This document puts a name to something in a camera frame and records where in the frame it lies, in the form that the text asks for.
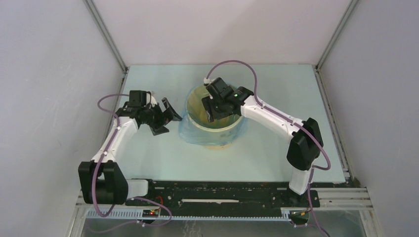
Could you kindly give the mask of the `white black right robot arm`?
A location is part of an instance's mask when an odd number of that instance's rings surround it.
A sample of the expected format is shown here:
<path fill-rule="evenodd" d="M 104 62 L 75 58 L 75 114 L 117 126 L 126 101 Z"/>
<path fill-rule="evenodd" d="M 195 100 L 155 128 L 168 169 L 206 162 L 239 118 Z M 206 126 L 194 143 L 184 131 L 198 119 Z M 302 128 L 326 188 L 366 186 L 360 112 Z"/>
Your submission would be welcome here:
<path fill-rule="evenodd" d="M 313 162 L 323 151 L 318 122 L 312 118 L 301 120 L 271 108 L 253 91 L 242 86 L 234 89 L 222 78 L 204 79 L 204 87 L 209 95 L 201 101 L 208 121 L 238 115 L 286 138 L 289 143 L 287 161 L 293 168 L 287 199 L 293 206 L 305 203 Z"/>

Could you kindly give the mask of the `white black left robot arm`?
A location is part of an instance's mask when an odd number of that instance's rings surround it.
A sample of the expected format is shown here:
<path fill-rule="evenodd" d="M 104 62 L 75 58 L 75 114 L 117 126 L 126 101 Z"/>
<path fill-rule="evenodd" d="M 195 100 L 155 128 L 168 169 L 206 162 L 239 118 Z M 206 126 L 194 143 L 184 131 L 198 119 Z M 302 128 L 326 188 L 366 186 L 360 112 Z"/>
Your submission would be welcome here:
<path fill-rule="evenodd" d="M 85 203 L 123 204 L 128 197 L 128 182 L 117 161 L 122 158 L 125 148 L 141 125 L 147 125 L 154 136 L 168 133 L 166 125 L 171 121 L 181 121 L 167 98 L 162 99 L 164 109 L 150 91 L 131 90 L 128 100 L 115 112 L 100 107 L 110 113 L 114 120 L 111 131 L 98 153 L 78 167 L 79 180 Z"/>

